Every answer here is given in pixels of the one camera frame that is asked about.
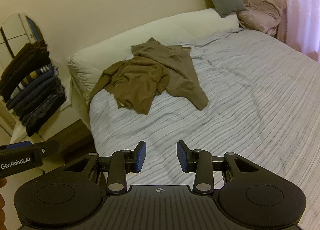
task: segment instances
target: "brown shirt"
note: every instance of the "brown shirt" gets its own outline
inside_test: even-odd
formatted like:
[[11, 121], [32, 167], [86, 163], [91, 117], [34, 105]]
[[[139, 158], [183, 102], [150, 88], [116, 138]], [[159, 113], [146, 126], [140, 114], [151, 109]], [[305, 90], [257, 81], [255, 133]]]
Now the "brown shirt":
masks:
[[164, 46], [153, 37], [146, 43], [132, 46], [134, 57], [120, 61], [103, 71], [92, 98], [103, 88], [113, 93], [118, 107], [148, 114], [153, 98], [164, 89], [172, 96], [189, 99], [202, 110], [208, 98], [201, 89], [190, 57], [190, 48]]

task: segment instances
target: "dark sweater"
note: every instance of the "dark sweater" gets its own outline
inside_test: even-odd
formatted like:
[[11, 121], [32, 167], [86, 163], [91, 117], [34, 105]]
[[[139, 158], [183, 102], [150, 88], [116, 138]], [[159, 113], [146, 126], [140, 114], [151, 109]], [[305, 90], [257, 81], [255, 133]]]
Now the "dark sweater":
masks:
[[26, 97], [24, 97], [21, 101], [19, 101], [14, 107], [13, 110], [15, 112], [18, 112], [20, 109], [22, 109], [24, 106], [26, 106], [28, 103], [30, 103], [33, 99], [35, 99], [42, 91], [48, 89], [48, 85], [52, 81], [56, 79], [55, 76], [49, 78], [48, 80], [44, 81], [41, 85], [36, 87], [32, 92], [30, 92]]
[[36, 51], [30, 57], [25, 59], [19, 67], [8, 78], [7, 82], [0, 90], [0, 95], [7, 102], [16, 88], [16, 86], [32, 71], [50, 64], [49, 52]]
[[43, 90], [40, 94], [37, 95], [31, 102], [23, 106], [16, 114], [20, 117], [19, 120], [22, 121], [26, 116], [29, 115], [34, 109], [36, 109], [45, 99], [54, 92], [55, 90], [55, 81], [52, 81], [47, 85], [46, 89]]
[[49, 71], [38, 76], [33, 82], [31, 82], [23, 91], [21, 91], [13, 100], [9, 99], [7, 109], [11, 110], [16, 104], [25, 99], [33, 90], [41, 85], [46, 80], [54, 76], [54, 67], [51, 67]]
[[0, 80], [0, 89], [7, 82], [8, 78], [12, 75], [12, 73], [20, 66], [20, 64], [26, 60], [30, 55], [32, 55], [36, 50], [47, 51], [47, 45], [43, 40], [39, 42], [35, 42], [33, 44], [26, 43], [23, 48], [16, 54], [16, 56], [12, 59], [12, 61], [5, 68], [3, 73], [1, 74]]
[[43, 105], [29, 114], [30, 118], [27, 121], [23, 121], [28, 136], [31, 137], [34, 133], [38, 132], [41, 126], [49, 120], [65, 101], [64, 87], [61, 85], [60, 80], [56, 78], [54, 92], [44, 100]]

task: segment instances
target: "upholstered headboard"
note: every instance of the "upholstered headboard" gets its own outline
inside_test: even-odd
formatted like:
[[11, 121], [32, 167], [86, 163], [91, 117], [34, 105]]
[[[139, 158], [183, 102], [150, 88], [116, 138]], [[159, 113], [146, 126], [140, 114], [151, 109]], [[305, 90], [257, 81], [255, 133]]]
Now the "upholstered headboard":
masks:
[[104, 69], [131, 53], [131, 45], [154, 37], [164, 45], [194, 41], [216, 31], [239, 27], [236, 14], [222, 19], [213, 9], [178, 14], [159, 19], [75, 53], [68, 62], [74, 88], [88, 102], [90, 92]]

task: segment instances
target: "bed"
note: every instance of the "bed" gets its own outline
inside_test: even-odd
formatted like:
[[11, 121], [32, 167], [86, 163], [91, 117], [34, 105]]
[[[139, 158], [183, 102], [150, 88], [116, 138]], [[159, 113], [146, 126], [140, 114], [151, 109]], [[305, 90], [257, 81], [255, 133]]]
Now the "bed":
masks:
[[[213, 9], [184, 13], [131, 29], [87, 47], [69, 60], [74, 88], [87, 102], [102, 71], [130, 57], [130, 46], [154, 37], [191, 46], [199, 83], [209, 104], [198, 111], [185, 98], [156, 96], [149, 114], [118, 109], [102, 90], [90, 105], [90, 125], [100, 156], [147, 143], [142, 172], [128, 185], [191, 184], [182, 173], [176, 142], [214, 156], [233, 151], [298, 185], [307, 207], [303, 229], [320, 228], [320, 66], [287, 45], [239, 28], [236, 15]], [[223, 186], [220, 173], [215, 187]]]

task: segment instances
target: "metal screw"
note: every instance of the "metal screw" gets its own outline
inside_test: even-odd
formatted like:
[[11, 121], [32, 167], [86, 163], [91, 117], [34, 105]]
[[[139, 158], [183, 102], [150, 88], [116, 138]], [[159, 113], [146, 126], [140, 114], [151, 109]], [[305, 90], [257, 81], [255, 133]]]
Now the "metal screw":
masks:
[[209, 191], [211, 189], [211, 186], [206, 183], [200, 183], [196, 185], [196, 189], [199, 191]]
[[113, 183], [108, 186], [111, 191], [120, 191], [123, 190], [124, 186], [119, 183]]

